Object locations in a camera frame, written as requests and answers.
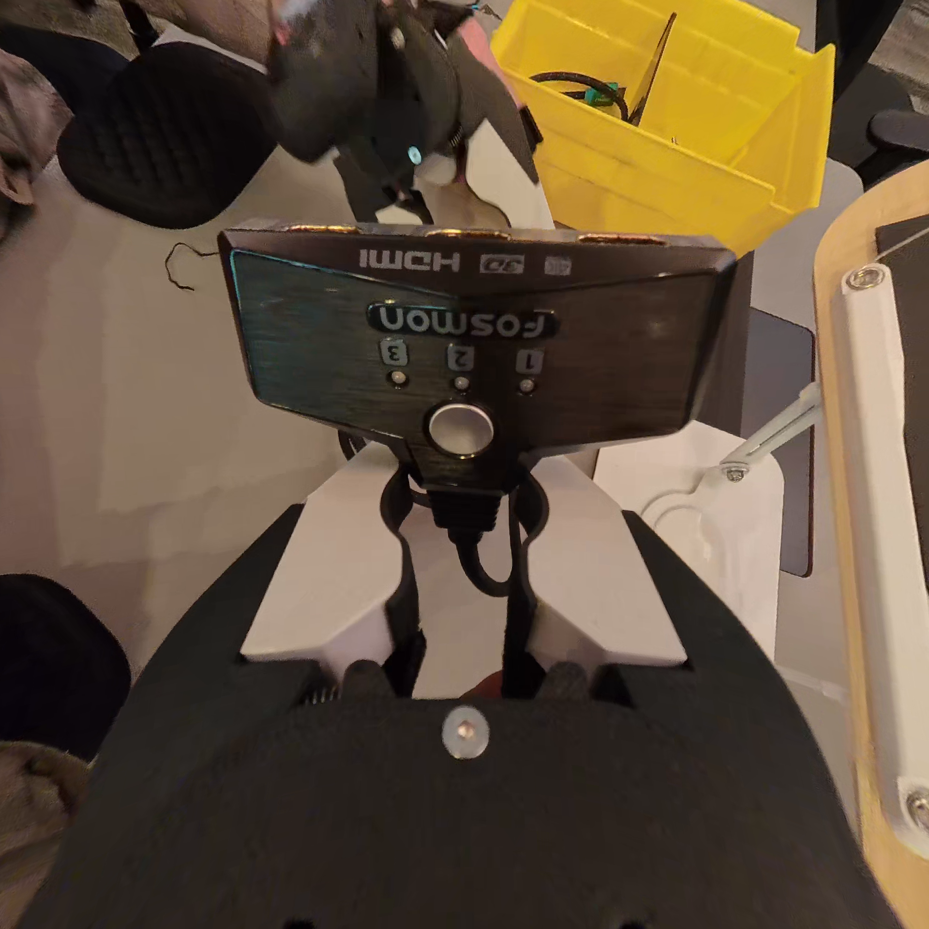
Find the white board holder bar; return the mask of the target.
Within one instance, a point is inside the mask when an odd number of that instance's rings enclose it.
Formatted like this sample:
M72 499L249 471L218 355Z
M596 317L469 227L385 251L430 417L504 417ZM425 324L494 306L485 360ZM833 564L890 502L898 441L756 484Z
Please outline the white board holder bar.
M928 607L905 445L905 360L891 271L845 273L837 334L850 535L870 740L884 819L928 856Z

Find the black office chair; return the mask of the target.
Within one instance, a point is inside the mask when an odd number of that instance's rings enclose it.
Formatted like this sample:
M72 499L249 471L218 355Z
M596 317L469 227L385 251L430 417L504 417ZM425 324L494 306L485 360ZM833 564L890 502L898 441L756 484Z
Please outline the black office chair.
M816 50L835 52L828 156L851 168L863 189L927 160L928 117L902 77L871 64L902 1L819 1Z

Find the black hdmi switch box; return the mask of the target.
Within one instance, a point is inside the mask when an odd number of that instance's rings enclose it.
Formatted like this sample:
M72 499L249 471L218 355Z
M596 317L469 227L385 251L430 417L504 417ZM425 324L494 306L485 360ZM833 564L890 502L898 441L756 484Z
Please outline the black hdmi switch box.
M430 492L671 435L703 399L737 257L711 237L439 226L217 238L251 389L387 445Z

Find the yellow plastic bin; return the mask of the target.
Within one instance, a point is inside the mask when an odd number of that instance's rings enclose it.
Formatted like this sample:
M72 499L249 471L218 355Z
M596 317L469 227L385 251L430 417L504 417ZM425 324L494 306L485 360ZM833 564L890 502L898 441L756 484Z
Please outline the yellow plastic bin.
M555 222L736 255L819 204L835 52L746 2L513 2L494 56Z

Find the person's left hand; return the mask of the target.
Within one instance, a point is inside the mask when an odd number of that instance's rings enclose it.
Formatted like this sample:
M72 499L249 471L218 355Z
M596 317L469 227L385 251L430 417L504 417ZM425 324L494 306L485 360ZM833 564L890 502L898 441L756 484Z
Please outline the person's left hand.
M269 1L271 35L283 46L311 44L330 38L338 25L337 2Z

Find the black board with wooden edge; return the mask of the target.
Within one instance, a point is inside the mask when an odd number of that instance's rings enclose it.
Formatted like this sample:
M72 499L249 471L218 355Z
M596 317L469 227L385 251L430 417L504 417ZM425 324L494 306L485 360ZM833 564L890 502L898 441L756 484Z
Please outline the black board with wooden edge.
M899 318L927 214L888 180L829 228L815 260L820 383L848 644L857 824L900 912L927 906L927 320Z

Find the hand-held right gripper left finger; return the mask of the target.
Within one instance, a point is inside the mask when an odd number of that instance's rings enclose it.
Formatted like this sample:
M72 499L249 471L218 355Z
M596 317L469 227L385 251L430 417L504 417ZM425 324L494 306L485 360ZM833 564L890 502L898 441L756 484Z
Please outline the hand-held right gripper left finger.
M331 681L422 644L409 545L399 529L410 485L391 450L370 444L309 494L240 654L308 659Z

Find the black textured pad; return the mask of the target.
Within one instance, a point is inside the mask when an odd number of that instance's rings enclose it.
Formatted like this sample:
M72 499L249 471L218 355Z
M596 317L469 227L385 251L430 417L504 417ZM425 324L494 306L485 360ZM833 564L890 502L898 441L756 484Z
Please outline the black textured pad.
M154 45L76 113L58 163L88 202L148 226L201 226L272 155L268 96L247 64L193 43Z

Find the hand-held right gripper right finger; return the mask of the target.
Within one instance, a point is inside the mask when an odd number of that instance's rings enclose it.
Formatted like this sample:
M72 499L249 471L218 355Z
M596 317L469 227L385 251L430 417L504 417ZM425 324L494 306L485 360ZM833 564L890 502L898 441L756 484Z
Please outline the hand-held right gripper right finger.
M564 661L589 678L607 665L686 662L621 505L572 461L541 459L508 505L507 683Z

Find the white stand base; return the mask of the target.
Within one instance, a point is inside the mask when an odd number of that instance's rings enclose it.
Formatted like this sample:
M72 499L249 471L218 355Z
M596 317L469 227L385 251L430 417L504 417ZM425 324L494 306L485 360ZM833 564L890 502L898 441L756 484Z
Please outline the white stand base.
M740 443L692 422L674 435L600 449L594 481L641 517L773 659L784 478L771 456L741 480L727 478L719 464Z

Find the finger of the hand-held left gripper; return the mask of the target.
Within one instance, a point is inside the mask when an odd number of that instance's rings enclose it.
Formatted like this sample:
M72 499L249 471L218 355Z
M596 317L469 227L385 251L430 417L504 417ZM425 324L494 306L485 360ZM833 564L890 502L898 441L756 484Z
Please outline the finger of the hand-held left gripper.
M452 76L450 128L414 168L414 190L434 226L540 226L540 178L527 110L483 30L442 40Z

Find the person's torso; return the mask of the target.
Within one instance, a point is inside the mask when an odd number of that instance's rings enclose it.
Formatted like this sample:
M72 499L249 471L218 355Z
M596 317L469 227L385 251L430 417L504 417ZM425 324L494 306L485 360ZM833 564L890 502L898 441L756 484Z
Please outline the person's torso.
M55 154L73 113L26 60L1 53L2 228L14 206L33 206L32 185Z

